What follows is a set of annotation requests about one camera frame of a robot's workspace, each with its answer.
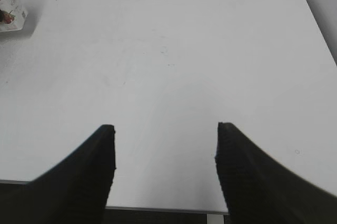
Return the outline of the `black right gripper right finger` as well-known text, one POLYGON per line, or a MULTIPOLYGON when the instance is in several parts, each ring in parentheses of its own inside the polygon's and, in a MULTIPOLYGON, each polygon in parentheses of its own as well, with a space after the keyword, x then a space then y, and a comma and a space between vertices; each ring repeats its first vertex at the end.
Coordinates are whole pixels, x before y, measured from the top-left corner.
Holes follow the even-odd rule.
POLYGON ((232 123, 217 126, 215 165, 232 223, 336 223, 336 196, 278 163, 232 123))

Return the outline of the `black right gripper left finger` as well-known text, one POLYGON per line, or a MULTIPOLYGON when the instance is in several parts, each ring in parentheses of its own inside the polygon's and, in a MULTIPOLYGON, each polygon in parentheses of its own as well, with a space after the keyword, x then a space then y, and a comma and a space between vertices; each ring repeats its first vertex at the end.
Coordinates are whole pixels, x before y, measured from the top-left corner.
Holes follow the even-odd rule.
POLYGON ((115 129, 101 125, 55 167, 1 196, 1 223, 102 223, 115 169, 115 129))

